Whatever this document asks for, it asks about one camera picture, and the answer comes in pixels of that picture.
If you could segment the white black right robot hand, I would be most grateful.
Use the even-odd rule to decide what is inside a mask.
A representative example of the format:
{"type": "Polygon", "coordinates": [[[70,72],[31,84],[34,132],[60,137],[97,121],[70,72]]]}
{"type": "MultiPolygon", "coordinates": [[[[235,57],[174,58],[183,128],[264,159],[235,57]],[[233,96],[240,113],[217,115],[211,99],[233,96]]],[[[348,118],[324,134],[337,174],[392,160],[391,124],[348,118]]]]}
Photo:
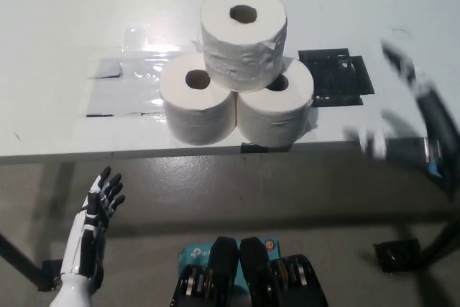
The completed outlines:
{"type": "Polygon", "coordinates": [[[347,139],[356,142],[361,152],[375,160],[425,166],[429,163],[454,165],[459,159],[459,130],[434,82],[423,76],[413,59],[387,40],[381,41],[385,60],[408,87],[425,123],[423,145],[405,144],[382,132],[366,128],[347,128],[347,139]]]}

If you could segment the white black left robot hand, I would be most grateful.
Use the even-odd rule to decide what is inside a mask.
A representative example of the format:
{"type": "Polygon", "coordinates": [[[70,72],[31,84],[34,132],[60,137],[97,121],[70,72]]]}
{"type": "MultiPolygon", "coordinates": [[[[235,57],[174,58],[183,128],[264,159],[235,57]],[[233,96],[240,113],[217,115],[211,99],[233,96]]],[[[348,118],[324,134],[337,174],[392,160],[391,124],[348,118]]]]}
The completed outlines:
{"type": "Polygon", "coordinates": [[[125,200],[122,188],[121,173],[111,175],[109,166],[96,176],[73,220],[60,269],[62,275],[90,279],[102,266],[105,233],[125,200]]]}

